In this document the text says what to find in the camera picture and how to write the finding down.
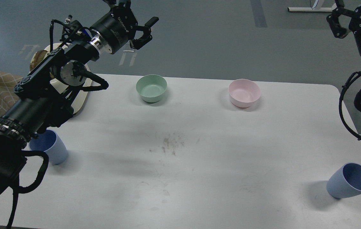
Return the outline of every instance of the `light blue cup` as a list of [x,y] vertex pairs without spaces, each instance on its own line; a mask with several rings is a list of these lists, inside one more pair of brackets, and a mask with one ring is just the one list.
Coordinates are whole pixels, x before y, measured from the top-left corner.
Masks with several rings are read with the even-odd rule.
[[54,165],[64,162],[68,156],[66,146],[56,132],[50,129],[39,134],[37,139],[32,139],[29,142],[29,148],[45,152],[49,156],[49,162]]
[[342,199],[361,194],[361,165],[347,163],[330,177],[326,189],[332,197]]

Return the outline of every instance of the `black cable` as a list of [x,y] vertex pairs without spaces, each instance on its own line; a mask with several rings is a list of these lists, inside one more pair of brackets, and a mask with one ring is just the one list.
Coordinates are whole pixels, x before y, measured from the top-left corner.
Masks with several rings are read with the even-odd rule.
[[19,186],[19,175],[16,177],[13,182],[12,189],[12,211],[10,212],[8,224],[6,225],[6,229],[11,229],[13,224],[13,219],[15,218],[16,206],[18,204],[19,192],[16,190],[16,187]]
[[346,91],[348,90],[348,88],[352,85],[352,83],[354,83],[359,77],[361,77],[361,72],[355,72],[353,73],[349,79],[347,80],[346,84],[343,86],[343,90],[340,93],[340,98],[339,98],[339,115],[340,115],[340,119],[342,120],[343,125],[346,127],[346,129],[353,135],[355,136],[358,140],[361,140],[361,135],[359,135],[358,133],[356,133],[354,130],[352,130],[349,125],[347,125],[346,121],[344,120],[343,117],[343,110],[342,110],[342,103],[343,103],[343,99],[344,99],[344,95],[346,94]]
[[18,186],[15,188],[18,191],[18,193],[25,194],[25,193],[31,192],[31,191],[35,190],[37,187],[39,187],[39,184],[42,182],[42,180],[45,176],[46,170],[48,168],[49,156],[45,152],[42,152],[42,151],[22,151],[21,155],[22,156],[40,156],[43,158],[43,163],[42,163],[41,167],[39,168],[38,175],[36,176],[35,181],[27,187]]

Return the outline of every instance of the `pink bowl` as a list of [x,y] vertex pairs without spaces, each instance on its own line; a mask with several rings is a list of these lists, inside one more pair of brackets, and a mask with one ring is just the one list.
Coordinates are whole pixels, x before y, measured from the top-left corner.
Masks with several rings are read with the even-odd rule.
[[231,102],[238,107],[247,108],[261,96],[258,85],[251,80],[239,79],[231,82],[228,87]]

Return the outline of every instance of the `cup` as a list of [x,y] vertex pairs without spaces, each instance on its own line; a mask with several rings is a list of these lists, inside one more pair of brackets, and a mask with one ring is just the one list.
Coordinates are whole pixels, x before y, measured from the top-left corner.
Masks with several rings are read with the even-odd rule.
[[237,107],[247,108],[252,106],[261,96],[258,85],[251,80],[238,79],[228,86],[230,101]]
[[330,177],[326,189],[332,197],[338,199],[361,194],[361,165],[356,163],[343,165]]
[[164,97],[166,80],[157,74],[149,74],[142,77],[136,83],[136,91],[141,98],[148,103],[156,103]]
[[51,129],[39,134],[37,139],[32,139],[29,142],[29,148],[45,152],[49,156],[49,162],[53,165],[64,162],[68,156],[66,146],[56,132]]

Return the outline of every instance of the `table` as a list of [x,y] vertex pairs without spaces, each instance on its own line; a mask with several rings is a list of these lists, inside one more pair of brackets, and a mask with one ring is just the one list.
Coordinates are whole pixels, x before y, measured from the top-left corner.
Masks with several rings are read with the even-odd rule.
[[[140,76],[100,76],[110,87],[55,129],[69,158],[20,195],[14,226],[361,228],[361,195],[337,200],[325,189],[343,164],[361,164],[337,88],[257,82],[260,100],[241,109],[230,80],[167,77],[166,97],[149,104],[135,90]],[[22,185],[40,163],[28,160]],[[0,225],[11,200],[10,189],[0,196]]]

